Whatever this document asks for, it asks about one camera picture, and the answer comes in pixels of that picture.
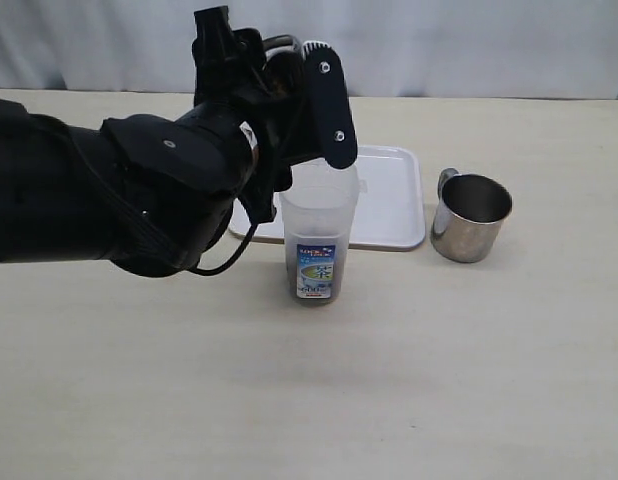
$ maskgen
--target metal cup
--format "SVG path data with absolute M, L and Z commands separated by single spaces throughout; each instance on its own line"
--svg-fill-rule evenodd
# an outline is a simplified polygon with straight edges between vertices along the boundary
M 460 263 L 483 260 L 491 251 L 513 200 L 496 181 L 447 168 L 438 180 L 431 244 L 440 255 Z

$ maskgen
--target white backdrop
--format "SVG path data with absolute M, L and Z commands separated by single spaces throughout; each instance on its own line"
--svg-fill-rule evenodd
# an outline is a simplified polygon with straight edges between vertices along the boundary
M 353 95 L 618 97 L 618 0 L 235 0 L 234 28 L 321 39 Z M 0 0 L 0 88 L 189 92 L 210 0 Z

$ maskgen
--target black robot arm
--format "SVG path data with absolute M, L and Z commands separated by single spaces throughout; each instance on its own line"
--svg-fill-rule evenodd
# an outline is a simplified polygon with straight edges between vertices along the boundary
M 0 263 L 104 259 L 146 277 L 218 274 L 274 220 L 293 165 L 354 163 L 333 49 L 233 31 L 227 7 L 195 21 L 194 106 L 179 119 L 133 115 L 90 130 L 0 100 Z M 249 234 L 225 265 L 198 269 L 236 199 Z

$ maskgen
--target beige table surface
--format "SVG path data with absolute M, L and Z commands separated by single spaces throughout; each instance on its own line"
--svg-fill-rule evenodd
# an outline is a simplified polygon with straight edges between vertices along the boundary
M 191 103 L 0 97 L 94 128 Z M 215 279 L 0 266 L 0 480 L 618 479 L 618 102 L 352 102 L 418 155 L 428 223 L 444 167 L 510 188 L 491 256 L 352 251 L 320 310 L 278 245 Z

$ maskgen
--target white tray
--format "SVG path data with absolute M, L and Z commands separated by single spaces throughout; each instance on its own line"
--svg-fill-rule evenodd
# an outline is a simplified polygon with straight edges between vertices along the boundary
M 411 152 L 397 147 L 362 145 L 356 160 L 360 198 L 351 230 L 350 248 L 404 251 L 426 236 L 420 164 Z M 273 223 L 258 227 L 253 241 L 282 243 L 284 227 L 278 194 Z M 229 231 L 238 238 L 249 230 L 249 218 L 238 201 Z

